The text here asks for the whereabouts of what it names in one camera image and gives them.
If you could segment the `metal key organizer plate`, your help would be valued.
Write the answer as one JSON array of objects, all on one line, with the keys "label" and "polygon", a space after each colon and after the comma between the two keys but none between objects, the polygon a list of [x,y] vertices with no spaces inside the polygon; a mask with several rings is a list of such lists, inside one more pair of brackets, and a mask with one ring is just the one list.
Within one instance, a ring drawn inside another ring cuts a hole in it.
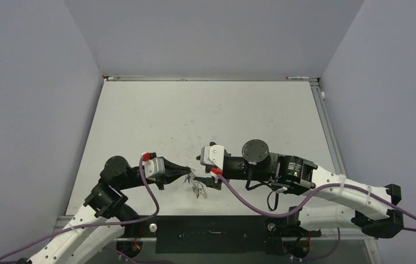
[{"label": "metal key organizer plate", "polygon": [[190,169],[189,174],[185,175],[184,177],[184,183],[190,184],[191,190],[197,199],[199,199],[200,197],[203,199],[207,199],[208,195],[206,193],[206,190],[204,189],[204,184],[195,179],[195,171],[195,169]]}]

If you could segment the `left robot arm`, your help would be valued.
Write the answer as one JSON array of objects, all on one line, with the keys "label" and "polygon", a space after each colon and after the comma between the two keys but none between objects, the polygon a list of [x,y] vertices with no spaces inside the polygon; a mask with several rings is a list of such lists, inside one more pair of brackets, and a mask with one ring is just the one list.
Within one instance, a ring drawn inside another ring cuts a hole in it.
[{"label": "left robot arm", "polygon": [[144,153],[137,167],[122,156],[109,158],[98,183],[68,224],[46,237],[48,244],[18,263],[85,263],[110,241],[122,235],[133,236],[138,224],[156,216],[141,217],[127,205],[123,190],[143,186],[159,207],[150,184],[163,190],[166,184],[189,175],[192,169],[177,165],[156,153]]}]

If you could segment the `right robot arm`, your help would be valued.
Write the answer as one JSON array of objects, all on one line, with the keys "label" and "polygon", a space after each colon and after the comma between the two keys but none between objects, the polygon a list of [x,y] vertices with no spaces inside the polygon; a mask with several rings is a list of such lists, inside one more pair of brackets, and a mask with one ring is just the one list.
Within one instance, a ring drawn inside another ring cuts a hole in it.
[{"label": "right robot arm", "polygon": [[298,156],[270,152],[260,139],[246,142],[241,156],[211,142],[197,157],[205,167],[205,185],[221,189],[229,180],[243,180],[247,190],[267,186],[275,194],[292,194],[329,201],[328,206],[307,208],[303,203],[281,214],[292,235],[322,228],[352,228],[363,234],[389,239],[404,228],[396,206],[401,188],[395,184],[371,186],[335,174]]}]

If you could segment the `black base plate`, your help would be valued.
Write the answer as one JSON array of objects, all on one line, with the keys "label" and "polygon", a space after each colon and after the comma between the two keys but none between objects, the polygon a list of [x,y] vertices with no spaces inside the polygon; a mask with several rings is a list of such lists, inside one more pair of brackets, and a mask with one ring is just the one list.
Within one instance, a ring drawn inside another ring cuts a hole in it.
[{"label": "black base plate", "polygon": [[264,252],[284,255],[306,247],[321,231],[307,231],[298,221],[264,216],[159,216],[125,228],[117,250],[137,256],[150,245],[157,254],[241,254]]}]

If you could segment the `aluminium frame rail front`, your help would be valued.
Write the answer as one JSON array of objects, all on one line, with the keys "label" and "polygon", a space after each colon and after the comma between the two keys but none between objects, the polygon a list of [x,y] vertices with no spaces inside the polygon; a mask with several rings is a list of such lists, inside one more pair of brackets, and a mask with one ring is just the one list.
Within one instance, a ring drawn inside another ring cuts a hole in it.
[{"label": "aluminium frame rail front", "polygon": [[143,230],[139,238],[166,238],[180,235],[182,238],[195,236],[222,237],[235,239],[249,238],[292,238],[294,235],[307,235],[298,227],[286,226],[286,221],[263,216],[158,216],[126,230],[124,237],[130,238]]}]

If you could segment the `aluminium frame rail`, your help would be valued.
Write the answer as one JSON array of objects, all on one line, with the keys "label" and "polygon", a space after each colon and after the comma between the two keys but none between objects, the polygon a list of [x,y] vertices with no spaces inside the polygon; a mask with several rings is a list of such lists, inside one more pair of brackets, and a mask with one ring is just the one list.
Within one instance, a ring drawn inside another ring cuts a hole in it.
[{"label": "aluminium frame rail", "polygon": [[214,76],[214,77],[173,77],[173,76],[103,76],[106,81],[307,81],[309,80],[287,80],[286,77],[273,76]]},{"label": "aluminium frame rail", "polygon": [[222,237],[235,239],[249,238],[292,238],[294,235],[307,235],[298,227],[286,226],[286,221],[263,216],[158,216],[126,230],[124,237],[130,238],[143,230],[139,238],[166,238],[180,235],[182,238],[195,236]]},{"label": "aluminium frame rail", "polygon": [[348,175],[341,156],[341,152],[337,143],[331,120],[325,105],[325,93],[320,87],[319,79],[313,79],[310,83],[311,92],[315,101],[321,125],[331,155],[334,171],[338,174]]}]

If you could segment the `aluminium frame rail back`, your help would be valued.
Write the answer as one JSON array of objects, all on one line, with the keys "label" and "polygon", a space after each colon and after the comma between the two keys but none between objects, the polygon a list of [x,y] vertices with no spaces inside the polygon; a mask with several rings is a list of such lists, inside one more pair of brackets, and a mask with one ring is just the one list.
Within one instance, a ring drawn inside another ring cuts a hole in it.
[{"label": "aluminium frame rail back", "polygon": [[287,80],[286,77],[273,76],[214,76],[214,77],[173,77],[173,76],[103,76],[106,81],[307,81],[309,80]]}]

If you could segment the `aluminium frame rail right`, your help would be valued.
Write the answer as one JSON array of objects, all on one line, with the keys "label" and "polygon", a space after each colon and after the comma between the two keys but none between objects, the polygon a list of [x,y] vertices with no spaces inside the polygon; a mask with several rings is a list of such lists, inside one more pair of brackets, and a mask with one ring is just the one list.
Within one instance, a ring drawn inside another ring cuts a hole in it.
[{"label": "aluminium frame rail right", "polygon": [[337,143],[331,120],[325,105],[325,93],[320,87],[319,79],[313,79],[310,83],[311,92],[315,101],[321,125],[331,155],[334,171],[338,174],[348,175],[341,156],[341,152]]}]

